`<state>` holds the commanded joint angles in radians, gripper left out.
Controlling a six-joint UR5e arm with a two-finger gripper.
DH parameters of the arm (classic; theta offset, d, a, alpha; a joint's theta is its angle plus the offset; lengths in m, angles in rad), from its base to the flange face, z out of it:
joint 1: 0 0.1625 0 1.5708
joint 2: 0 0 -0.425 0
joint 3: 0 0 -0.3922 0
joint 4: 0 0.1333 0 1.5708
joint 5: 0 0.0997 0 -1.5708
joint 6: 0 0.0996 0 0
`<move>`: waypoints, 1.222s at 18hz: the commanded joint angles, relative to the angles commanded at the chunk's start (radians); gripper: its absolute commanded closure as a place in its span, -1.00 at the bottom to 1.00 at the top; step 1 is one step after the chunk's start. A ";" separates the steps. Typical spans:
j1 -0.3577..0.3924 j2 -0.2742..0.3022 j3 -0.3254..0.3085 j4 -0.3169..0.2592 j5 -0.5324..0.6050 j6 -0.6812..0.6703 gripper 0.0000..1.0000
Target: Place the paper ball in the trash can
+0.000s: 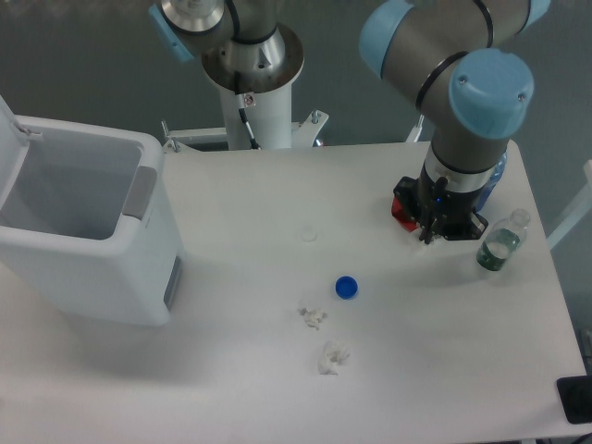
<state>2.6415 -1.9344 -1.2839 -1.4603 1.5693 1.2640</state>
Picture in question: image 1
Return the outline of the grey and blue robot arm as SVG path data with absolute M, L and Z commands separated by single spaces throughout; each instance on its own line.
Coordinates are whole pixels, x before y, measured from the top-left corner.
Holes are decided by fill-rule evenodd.
M 435 127 L 420 175 L 394 189 L 392 214 L 419 228 L 420 241 L 485 232 L 479 210 L 488 181 L 534 92 L 528 66 L 500 45 L 548 8 L 546 1 L 387 1 L 365 22 L 362 60 Z M 201 60 L 220 93 L 230 149 L 295 146 L 291 86 L 303 49 L 274 2 L 157 1 L 149 14 L 179 60 Z

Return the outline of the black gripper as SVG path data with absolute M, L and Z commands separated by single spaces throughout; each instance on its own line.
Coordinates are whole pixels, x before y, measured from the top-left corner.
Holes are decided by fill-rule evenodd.
M 435 238 L 476 241 L 487 229 L 487 220 L 475 209 L 481 189 L 456 192 L 448 185 L 446 178 L 434 181 L 422 173 L 418 179 L 403 177 L 393 190 L 405 214 L 420 229 L 419 241 L 423 243 Z

